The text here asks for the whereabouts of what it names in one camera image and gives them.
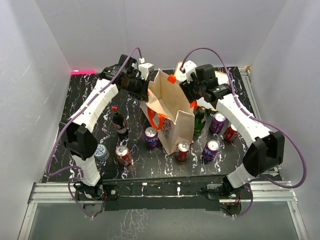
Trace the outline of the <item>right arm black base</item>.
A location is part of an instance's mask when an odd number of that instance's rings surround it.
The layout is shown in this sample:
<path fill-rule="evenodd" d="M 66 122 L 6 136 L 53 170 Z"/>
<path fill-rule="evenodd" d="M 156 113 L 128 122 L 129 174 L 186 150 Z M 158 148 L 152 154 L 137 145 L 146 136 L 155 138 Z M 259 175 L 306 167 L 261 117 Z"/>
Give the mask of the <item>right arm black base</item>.
<path fill-rule="evenodd" d="M 230 200 L 232 205 L 239 204 L 241 201 L 250 201 L 253 198 L 253 193 L 249 185 L 244 185 L 239 188 L 233 188 L 224 182 L 205 183 L 197 192 L 197 196 L 204 196 L 208 200 Z"/>

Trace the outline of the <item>beige canvas tote bag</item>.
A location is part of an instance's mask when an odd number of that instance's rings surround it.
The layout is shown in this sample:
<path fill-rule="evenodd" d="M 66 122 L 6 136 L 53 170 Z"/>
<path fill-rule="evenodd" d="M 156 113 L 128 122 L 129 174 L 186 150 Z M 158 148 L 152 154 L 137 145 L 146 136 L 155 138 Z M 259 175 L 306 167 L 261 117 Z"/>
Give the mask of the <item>beige canvas tote bag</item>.
<path fill-rule="evenodd" d="M 168 155 L 176 151 L 179 142 L 193 142 L 194 105 L 189 103 L 174 75 L 159 70 L 149 82 L 148 102 L 142 101 L 140 108 L 157 130 L 158 139 Z"/>

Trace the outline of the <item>green glass bottle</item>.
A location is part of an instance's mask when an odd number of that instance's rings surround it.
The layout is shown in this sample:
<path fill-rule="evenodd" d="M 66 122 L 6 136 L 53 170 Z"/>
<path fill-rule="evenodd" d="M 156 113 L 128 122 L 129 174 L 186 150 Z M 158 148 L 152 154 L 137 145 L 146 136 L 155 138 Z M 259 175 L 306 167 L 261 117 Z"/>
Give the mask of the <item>green glass bottle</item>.
<path fill-rule="evenodd" d="M 198 135 L 202 132 L 205 124 L 206 124 L 207 114 L 206 108 L 200 106 L 197 108 L 194 114 L 194 134 Z"/>

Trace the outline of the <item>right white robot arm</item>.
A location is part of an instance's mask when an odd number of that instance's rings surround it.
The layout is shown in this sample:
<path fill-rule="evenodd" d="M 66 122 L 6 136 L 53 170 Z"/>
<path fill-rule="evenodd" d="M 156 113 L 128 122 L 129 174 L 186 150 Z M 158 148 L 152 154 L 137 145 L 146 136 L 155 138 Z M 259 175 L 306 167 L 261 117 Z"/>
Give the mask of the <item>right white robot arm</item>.
<path fill-rule="evenodd" d="M 285 137 L 251 119 L 247 109 L 236 103 L 231 86 L 219 84 L 212 65 L 197 66 L 189 60 L 181 66 L 181 72 L 186 79 L 179 86 L 187 100 L 192 103 L 203 98 L 210 103 L 235 127 L 248 146 L 242 164 L 223 179 L 223 194 L 233 199 L 243 185 L 283 162 Z"/>

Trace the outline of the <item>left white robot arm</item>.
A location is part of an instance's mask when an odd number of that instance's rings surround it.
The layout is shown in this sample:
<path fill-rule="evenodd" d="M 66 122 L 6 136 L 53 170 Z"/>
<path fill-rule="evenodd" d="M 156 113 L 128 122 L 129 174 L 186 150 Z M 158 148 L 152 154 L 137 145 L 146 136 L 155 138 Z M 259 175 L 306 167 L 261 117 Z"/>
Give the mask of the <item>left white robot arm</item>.
<path fill-rule="evenodd" d="M 136 60 L 127 55 L 121 55 L 117 64 L 105 67 L 98 75 L 95 87 L 70 118 L 61 121 L 60 138 L 63 146 L 70 151 L 76 166 L 80 170 L 80 181 L 86 187 L 86 194 L 93 200 L 103 195 L 103 187 L 98 184 L 100 174 L 96 167 L 94 153 L 98 146 L 92 132 L 98 118 L 109 102 L 125 90 L 139 101 L 147 102 L 149 73 L 154 70 L 152 63 L 146 63 L 143 58 Z"/>

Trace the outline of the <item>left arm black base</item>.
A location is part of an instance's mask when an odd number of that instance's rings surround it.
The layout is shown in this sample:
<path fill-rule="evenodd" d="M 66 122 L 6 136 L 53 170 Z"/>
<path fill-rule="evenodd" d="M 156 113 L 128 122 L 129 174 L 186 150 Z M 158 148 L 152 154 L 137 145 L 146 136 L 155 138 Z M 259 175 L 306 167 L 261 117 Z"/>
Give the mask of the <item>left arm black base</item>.
<path fill-rule="evenodd" d="M 88 186 L 81 181 L 77 181 L 73 184 L 73 187 L 79 200 L 86 198 L 106 202 L 119 199 L 119 187 L 114 184 L 103 184 L 99 181 L 96 186 Z"/>

